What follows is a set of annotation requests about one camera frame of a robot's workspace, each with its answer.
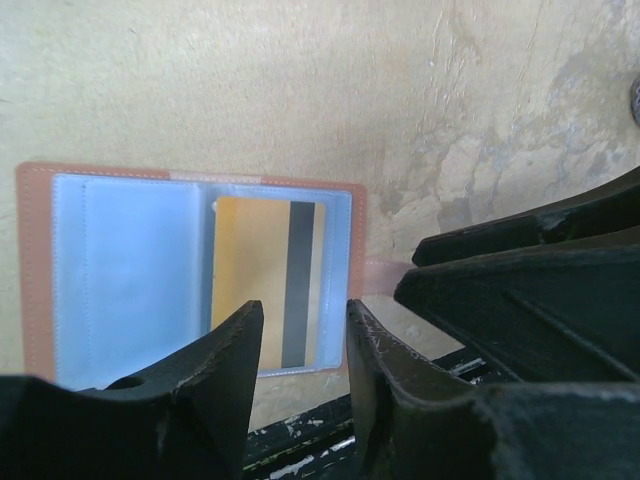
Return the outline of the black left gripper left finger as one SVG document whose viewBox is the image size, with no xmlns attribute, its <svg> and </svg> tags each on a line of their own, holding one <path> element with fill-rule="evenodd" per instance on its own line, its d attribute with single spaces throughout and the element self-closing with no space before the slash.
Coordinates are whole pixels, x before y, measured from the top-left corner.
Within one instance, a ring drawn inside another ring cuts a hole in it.
<svg viewBox="0 0 640 480">
<path fill-rule="evenodd" d="M 103 390 L 2 376 L 2 478 L 241 478 L 263 322 L 249 301 Z"/>
</svg>

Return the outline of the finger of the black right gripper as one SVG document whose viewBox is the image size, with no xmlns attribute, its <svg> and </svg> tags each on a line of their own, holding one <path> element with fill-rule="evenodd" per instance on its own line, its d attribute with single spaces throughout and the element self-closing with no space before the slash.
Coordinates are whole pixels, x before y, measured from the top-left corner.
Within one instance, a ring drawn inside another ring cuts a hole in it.
<svg viewBox="0 0 640 480">
<path fill-rule="evenodd" d="M 639 378 L 639 174 L 420 242 L 395 300 L 520 381 Z"/>
</svg>

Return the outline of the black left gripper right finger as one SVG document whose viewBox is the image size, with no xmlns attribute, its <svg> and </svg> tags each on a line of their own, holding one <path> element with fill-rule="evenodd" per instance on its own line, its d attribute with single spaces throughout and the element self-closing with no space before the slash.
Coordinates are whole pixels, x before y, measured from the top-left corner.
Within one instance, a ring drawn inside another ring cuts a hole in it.
<svg viewBox="0 0 640 480">
<path fill-rule="evenodd" d="M 634 383 L 473 385 L 346 306 L 356 463 L 364 479 L 635 479 Z"/>
</svg>

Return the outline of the brown leather card holder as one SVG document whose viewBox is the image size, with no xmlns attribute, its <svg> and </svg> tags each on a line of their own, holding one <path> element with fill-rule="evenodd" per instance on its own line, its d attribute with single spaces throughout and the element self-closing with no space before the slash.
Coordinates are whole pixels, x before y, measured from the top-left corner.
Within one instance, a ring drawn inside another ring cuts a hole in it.
<svg viewBox="0 0 640 480">
<path fill-rule="evenodd" d="M 204 336 L 220 197 L 326 208 L 315 361 L 342 366 L 345 304 L 391 295 L 407 265 L 365 253 L 364 187 L 272 176 L 26 162 L 16 170 L 22 337 L 29 374 L 102 388 Z"/>
</svg>

